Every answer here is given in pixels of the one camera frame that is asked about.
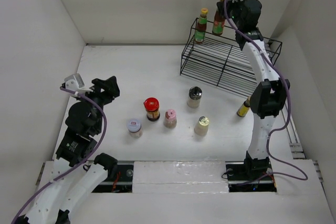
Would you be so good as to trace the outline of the red green sauce bottle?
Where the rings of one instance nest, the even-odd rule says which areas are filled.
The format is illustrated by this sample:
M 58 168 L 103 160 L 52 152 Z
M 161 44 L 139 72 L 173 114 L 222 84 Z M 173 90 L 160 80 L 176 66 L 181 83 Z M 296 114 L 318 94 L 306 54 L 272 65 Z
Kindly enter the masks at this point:
M 216 36 L 221 36 L 224 30 L 225 21 L 216 21 L 216 13 L 214 16 L 212 33 Z

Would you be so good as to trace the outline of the green label sauce bottle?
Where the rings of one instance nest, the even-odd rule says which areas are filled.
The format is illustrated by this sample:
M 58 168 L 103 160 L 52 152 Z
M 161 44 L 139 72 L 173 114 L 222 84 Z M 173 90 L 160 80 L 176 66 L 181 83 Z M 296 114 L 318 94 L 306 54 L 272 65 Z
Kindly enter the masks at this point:
M 201 44 L 204 41 L 205 33 L 207 30 L 207 14 L 208 14 L 208 9 L 202 8 L 200 16 L 197 21 L 197 25 L 195 28 L 195 35 L 194 35 L 194 41 L 197 44 Z

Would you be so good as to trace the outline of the red lid dark jar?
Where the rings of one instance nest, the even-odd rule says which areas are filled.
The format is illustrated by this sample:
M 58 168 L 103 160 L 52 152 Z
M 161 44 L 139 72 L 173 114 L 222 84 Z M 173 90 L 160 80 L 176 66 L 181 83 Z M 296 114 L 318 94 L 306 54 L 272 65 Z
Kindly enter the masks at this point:
M 160 104 L 158 99 L 154 97 L 147 98 L 144 101 L 144 108 L 146 110 L 146 117 L 149 121 L 155 122 L 160 118 Z

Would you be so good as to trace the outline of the black cap spice shaker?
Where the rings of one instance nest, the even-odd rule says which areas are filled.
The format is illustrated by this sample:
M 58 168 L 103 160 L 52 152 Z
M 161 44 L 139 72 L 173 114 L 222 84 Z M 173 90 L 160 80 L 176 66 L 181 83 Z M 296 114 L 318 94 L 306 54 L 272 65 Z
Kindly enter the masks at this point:
M 198 108 L 202 98 L 202 89 L 200 87 L 194 86 L 189 89 L 187 105 L 190 108 Z

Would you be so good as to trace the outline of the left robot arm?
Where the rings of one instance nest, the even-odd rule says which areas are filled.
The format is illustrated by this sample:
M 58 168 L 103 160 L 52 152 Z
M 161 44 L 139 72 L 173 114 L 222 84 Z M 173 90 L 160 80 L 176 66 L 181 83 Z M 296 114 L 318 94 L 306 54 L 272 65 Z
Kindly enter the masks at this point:
M 49 181 L 37 190 L 15 215 L 12 223 L 71 223 L 75 211 L 104 180 L 117 175 L 118 161 L 98 154 L 91 165 L 88 159 L 98 149 L 107 131 L 103 107 L 120 95 L 115 76 L 93 79 L 86 88 L 80 74 L 64 79 L 60 89 L 75 98 L 66 118 L 67 129 L 52 162 Z

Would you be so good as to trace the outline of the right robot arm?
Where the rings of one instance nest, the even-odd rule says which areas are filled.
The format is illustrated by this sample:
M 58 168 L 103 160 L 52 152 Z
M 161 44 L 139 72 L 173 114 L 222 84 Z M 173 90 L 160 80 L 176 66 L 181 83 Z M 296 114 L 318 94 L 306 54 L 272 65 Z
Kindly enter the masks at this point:
M 254 126 L 244 163 L 233 167 L 233 174 L 243 180 L 262 179 L 269 168 L 269 134 L 287 99 L 288 80 L 282 81 L 265 49 L 257 27 L 262 4 L 259 0 L 224 0 L 217 4 L 219 14 L 236 31 L 235 39 L 249 60 L 257 81 L 250 97 Z

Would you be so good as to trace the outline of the white lid glass jar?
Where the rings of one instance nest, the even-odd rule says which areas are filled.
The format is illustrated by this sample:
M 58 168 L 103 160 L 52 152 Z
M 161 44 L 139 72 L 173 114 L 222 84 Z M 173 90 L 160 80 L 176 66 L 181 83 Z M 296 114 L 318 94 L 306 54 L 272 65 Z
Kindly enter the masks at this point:
M 133 138 L 140 138 L 142 136 L 142 125 L 138 119 L 130 119 L 127 122 L 127 129 Z

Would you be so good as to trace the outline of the pink cap spice shaker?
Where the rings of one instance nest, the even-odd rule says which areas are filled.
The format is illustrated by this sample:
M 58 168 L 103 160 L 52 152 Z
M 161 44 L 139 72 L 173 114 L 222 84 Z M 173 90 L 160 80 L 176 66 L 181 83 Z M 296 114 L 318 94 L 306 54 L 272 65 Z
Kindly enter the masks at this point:
M 176 112 L 173 109 L 168 109 L 165 112 L 165 117 L 164 117 L 164 126 L 168 129 L 173 129 L 177 125 L 177 117 L 176 117 Z

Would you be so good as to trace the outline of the yellow cap spice shaker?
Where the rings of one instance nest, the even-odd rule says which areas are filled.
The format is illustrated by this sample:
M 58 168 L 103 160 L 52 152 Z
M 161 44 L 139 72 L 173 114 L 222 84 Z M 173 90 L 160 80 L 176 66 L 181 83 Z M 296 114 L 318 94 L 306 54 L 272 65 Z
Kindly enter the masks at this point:
M 199 136 L 205 136 L 209 128 L 209 119 L 206 116 L 201 116 L 194 128 L 194 132 Z

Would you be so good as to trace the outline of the small yellow brown bottle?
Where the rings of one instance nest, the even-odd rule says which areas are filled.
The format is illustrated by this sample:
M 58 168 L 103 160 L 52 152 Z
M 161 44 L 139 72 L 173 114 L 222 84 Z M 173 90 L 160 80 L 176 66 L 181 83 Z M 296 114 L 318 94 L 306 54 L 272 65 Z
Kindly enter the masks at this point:
M 245 117 L 250 109 L 250 97 L 247 97 L 247 99 L 244 101 L 244 103 L 240 106 L 240 108 L 237 110 L 237 115 L 239 117 Z

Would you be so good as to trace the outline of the black mounting rail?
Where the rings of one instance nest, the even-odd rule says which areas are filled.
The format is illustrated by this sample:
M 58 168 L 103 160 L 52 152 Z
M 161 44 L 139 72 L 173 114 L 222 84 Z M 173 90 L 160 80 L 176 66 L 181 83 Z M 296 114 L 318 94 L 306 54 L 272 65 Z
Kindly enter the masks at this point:
M 227 177 L 224 161 L 119 161 L 113 178 L 101 182 L 94 193 L 225 194 L 277 191 L 266 177 L 243 185 L 245 179 Z

